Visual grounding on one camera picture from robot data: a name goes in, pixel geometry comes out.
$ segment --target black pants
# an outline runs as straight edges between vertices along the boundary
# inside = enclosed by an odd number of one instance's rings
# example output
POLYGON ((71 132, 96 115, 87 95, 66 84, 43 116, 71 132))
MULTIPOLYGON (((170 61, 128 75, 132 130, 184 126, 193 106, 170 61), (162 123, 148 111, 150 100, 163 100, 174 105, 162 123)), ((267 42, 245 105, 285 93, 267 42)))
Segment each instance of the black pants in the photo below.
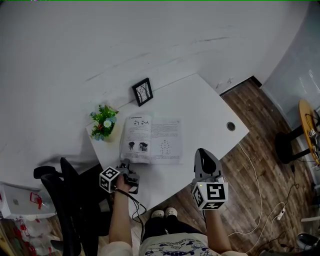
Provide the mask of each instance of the black pants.
POLYGON ((145 223, 145 232, 142 241, 147 238, 157 237, 166 235, 168 231, 169 234, 177 234, 177 233, 198 233, 202 234, 199 230, 194 227, 183 223, 178 220, 178 218, 174 215, 169 215, 167 218, 150 218, 145 223))

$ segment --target black chair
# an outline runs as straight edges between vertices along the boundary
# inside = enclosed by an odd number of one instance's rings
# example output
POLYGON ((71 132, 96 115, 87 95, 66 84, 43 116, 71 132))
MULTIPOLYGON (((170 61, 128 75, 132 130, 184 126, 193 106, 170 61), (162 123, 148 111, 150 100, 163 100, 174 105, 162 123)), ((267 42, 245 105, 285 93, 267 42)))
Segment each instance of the black chair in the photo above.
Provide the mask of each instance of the black chair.
POLYGON ((60 164, 62 173, 52 166, 33 172, 47 189, 60 222, 63 241, 52 240, 52 246, 63 251, 63 256, 78 256, 82 244, 86 256, 96 256, 99 236, 109 234, 112 215, 109 194, 99 186, 102 168, 95 166, 79 175, 65 158, 60 164), (108 200, 108 212, 101 212, 99 207, 104 199, 108 200))

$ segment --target potted plant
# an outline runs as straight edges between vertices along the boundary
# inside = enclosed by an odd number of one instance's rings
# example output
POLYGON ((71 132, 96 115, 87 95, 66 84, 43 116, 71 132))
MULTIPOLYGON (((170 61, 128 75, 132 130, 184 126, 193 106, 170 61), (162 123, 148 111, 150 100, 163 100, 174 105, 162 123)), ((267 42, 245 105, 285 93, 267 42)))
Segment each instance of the potted plant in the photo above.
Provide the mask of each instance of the potted plant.
POLYGON ((99 113, 91 112, 90 116, 95 121, 93 126, 91 137, 96 141, 112 142, 116 133, 116 115, 119 111, 113 109, 110 106, 99 105, 99 113))

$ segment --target black baseboard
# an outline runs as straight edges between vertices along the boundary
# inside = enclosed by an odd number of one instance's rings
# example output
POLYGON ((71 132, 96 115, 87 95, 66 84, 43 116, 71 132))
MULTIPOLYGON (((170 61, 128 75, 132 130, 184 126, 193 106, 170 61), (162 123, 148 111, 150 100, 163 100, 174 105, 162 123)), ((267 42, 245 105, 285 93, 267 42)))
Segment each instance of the black baseboard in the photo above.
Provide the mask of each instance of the black baseboard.
POLYGON ((246 81, 248 81, 248 80, 251 80, 252 82, 254 82, 254 83, 255 83, 255 85, 256 85, 256 86, 258 86, 259 88, 262 86, 262 83, 260 83, 260 82, 259 82, 259 80, 258 80, 258 79, 256 79, 256 78, 255 78, 255 76, 253 75, 253 76, 249 77, 248 79, 246 79, 246 80, 242 81, 241 83, 238 83, 238 84, 237 84, 237 85, 235 85, 234 87, 232 87, 232 88, 230 88, 230 89, 228 89, 228 90, 224 91, 223 93, 221 93, 221 94, 220 94, 220 96, 222 96, 222 95, 224 95, 224 94, 226 94, 226 93, 230 92, 231 90, 233 90, 234 88, 236 88, 236 87, 238 87, 238 86, 242 85, 244 82, 246 82, 246 81))

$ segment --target person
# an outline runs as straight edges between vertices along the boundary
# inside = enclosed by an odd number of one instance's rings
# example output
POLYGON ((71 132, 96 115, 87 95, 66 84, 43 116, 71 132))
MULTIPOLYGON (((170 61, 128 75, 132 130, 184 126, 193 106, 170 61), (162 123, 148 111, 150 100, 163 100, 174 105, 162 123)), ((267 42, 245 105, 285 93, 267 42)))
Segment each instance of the person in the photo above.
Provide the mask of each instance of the person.
MULTIPOLYGON (((119 176, 116 187, 128 193, 130 186, 119 176)), ((145 223, 145 233, 139 248, 139 256, 246 256, 232 251, 218 210, 206 210, 204 235, 177 218, 174 208, 156 210, 145 223)), ((114 193, 113 213, 109 229, 109 244, 101 256, 133 256, 129 198, 118 191, 114 193)))

